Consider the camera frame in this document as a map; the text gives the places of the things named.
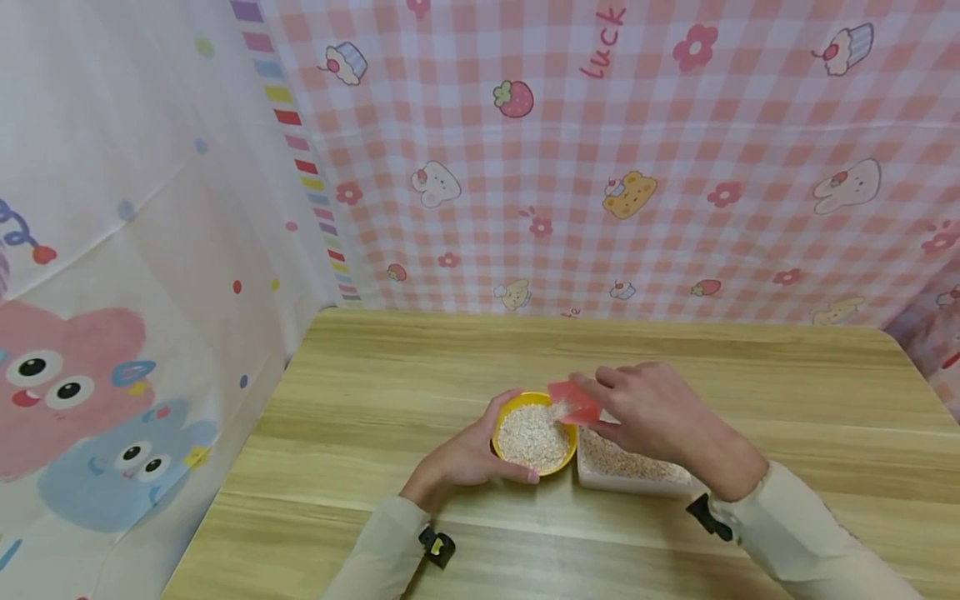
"wrist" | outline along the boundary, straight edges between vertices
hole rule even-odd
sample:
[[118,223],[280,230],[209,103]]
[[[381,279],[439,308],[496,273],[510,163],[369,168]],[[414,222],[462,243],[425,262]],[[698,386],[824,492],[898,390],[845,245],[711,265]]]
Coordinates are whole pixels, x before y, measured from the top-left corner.
[[407,480],[400,497],[406,498],[431,515],[440,510],[449,486],[444,478],[426,464],[426,460],[417,465]]
[[693,452],[686,469],[718,499],[737,502],[756,489],[769,467],[749,440],[720,421]]

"beige sleeve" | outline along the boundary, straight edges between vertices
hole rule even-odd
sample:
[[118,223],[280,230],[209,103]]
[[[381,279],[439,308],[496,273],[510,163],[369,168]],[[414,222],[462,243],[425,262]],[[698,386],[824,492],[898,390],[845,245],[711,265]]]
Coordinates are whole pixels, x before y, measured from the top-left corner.
[[423,558],[418,537],[429,520],[406,498],[381,502],[321,600],[397,600]]
[[711,498],[713,517],[799,600],[922,598],[876,554],[837,523],[820,497],[783,465],[739,502]]

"pink checkered backdrop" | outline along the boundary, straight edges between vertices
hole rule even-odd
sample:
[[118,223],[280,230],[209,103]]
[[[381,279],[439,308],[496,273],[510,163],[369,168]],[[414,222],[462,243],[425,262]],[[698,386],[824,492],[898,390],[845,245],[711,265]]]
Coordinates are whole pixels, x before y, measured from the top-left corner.
[[366,306],[889,327],[960,391],[960,7],[260,8]]

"wooden table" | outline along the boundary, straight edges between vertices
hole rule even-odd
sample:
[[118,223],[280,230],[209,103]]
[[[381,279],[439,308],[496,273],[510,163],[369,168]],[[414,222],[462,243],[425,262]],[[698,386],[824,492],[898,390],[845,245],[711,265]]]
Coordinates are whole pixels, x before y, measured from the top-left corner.
[[[370,511],[503,390],[661,359],[798,473],[926,598],[960,598],[960,428],[885,334],[328,310],[307,333],[165,600],[317,598]],[[449,503],[409,598],[784,598],[665,499],[575,468]]]

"plastic container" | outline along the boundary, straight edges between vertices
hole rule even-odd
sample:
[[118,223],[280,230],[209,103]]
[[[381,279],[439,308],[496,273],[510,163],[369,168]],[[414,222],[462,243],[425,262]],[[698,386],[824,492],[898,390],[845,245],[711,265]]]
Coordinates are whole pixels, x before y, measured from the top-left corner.
[[[503,407],[500,408],[500,414],[496,418],[496,429],[493,431],[493,438],[491,442],[493,443],[493,452],[503,458],[503,454],[500,453],[500,443],[498,438],[500,436],[500,425],[503,424],[503,420],[507,418],[507,415],[514,412],[520,406],[525,406],[527,404],[542,404],[544,406],[550,406],[550,396],[547,394],[542,394],[541,392],[524,392],[523,394],[511,399]],[[566,449],[566,456],[564,456],[563,461],[555,468],[552,468],[547,471],[540,473],[540,477],[546,477],[547,475],[552,475],[564,467],[570,464],[570,460],[573,458],[573,455],[577,452],[577,440],[578,434],[580,433],[577,430],[576,425],[564,424],[564,429],[566,434],[570,439],[570,446]]]
[[635,477],[619,477],[588,471],[585,466],[584,448],[577,452],[577,481],[584,488],[606,492],[644,493],[649,495],[693,498],[707,491],[707,486],[690,475],[690,485],[670,481],[655,481]]

